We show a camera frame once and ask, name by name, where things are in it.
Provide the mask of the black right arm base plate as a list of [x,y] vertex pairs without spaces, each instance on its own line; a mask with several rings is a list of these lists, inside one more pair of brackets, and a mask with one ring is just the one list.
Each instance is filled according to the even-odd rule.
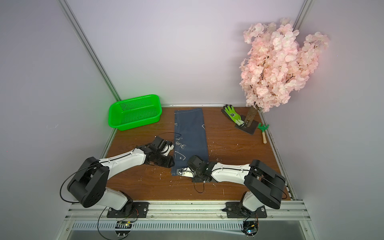
[[227,218],[267,218],[265,206],[257,208],[255,211],[243,207],[240,202],[226,202],[226,207],[222,209],[227,214]]

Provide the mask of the blue printed pillowcase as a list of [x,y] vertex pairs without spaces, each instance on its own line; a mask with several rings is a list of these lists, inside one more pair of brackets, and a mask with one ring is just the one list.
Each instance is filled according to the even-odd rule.
[[175,111],[174,161],[172,176],[178,170],[187,167],[188,160],[196,155],[207,162],[209,151],[207,144],[204,114],[201,108]]

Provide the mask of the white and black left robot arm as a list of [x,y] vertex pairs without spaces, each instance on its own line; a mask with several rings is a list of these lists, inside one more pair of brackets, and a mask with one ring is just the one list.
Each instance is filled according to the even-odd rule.
[[153,146],[140,146],[124,154],[106,159],[90,157],[81,165],[67,185],[67,190],[84,207],[100,205],[117,211],[126,211],[129,197],[120,191],[107,187],[113,176],[141,165],[154,165],[171,168],[175,165],[170,152],[172,143],[162,149]]

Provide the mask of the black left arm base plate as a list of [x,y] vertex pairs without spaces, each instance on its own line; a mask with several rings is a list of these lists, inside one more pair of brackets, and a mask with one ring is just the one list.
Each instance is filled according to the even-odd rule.
[[121,210],[109,208],[107,218],[146,218],[149,202],[127,202]]

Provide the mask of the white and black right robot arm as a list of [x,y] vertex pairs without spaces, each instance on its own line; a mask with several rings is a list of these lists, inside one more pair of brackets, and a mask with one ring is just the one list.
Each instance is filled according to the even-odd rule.
[[279,209],[286,179],[259,160],[246,165],[225,165],[205,162],[193,156],[187,163],[184,177],[200,182],[228,182],[246,186],[249,190],[242,199],[242,208],[254,212],[262,206]]

